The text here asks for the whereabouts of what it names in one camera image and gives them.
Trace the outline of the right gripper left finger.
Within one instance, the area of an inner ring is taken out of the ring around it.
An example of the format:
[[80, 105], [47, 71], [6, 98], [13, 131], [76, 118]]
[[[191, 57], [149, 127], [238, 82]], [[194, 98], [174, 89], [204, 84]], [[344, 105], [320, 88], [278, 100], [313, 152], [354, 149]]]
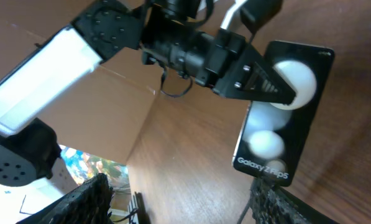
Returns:
[[107, 224], [111, 223], [113, 188], [107, 175], [97, 174], [19, 224]]

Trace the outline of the black smartphone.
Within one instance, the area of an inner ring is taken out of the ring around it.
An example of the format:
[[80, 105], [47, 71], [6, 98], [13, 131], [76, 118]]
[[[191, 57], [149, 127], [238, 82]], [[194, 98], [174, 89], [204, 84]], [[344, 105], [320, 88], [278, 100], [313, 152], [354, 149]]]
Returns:
[[291, 185], [335, 59], [333, 49], [275, 40], [264, 57], [295, 88], [290, 105], [253, 101], [232, 166], [253, 177]]

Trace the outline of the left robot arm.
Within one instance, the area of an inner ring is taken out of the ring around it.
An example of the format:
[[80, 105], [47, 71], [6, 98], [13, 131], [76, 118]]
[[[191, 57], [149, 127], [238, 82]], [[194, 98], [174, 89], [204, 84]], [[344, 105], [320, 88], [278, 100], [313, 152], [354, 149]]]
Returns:
[[241, 35], [230, 30], [236, 14], [255, 34], [281, 1], [237, 1], [215, 36], [201, 32], [199, 1], [146, 1], [129, 9], [94, 1], [0, 80], [0, 184], [22, 187], [52, 178], [60, 157], [55, 131], [37, 115], [67, 89], [124, 48], [142, 62], [172, 68], [191, 84], [238, 100], [290, 105], [291, 86]]

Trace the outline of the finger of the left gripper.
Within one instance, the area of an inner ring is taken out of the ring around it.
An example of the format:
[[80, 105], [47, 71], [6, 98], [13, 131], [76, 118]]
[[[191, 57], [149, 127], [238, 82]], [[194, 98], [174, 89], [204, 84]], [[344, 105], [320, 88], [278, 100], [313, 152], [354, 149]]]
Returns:
[[213, 92], [221, 97], [238, 100], [262, 101], [289, 105], [296, 91], [253, 46], [247, 46], [225, 75], [220, 78]]

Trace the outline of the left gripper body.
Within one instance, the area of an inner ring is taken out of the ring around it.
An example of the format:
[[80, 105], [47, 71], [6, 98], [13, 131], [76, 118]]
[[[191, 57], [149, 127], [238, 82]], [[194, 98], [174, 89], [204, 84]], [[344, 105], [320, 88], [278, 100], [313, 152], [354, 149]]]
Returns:
[[246, 42], [245, 37], [219, 29], [200, 70], [200, 85], [208, 87], [219, 96], [265, 96], [266, 93], [254, 83], [247, 82], [259, 70], [266, 68], [260, 53]]

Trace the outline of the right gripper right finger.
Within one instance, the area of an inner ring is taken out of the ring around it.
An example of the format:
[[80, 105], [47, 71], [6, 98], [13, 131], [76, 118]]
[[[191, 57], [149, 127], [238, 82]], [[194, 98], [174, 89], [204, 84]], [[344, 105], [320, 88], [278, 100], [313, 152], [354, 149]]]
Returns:
[[277, 184], [256, 178], [250, 188], [249, 208], [258, 224], [335, 224]]

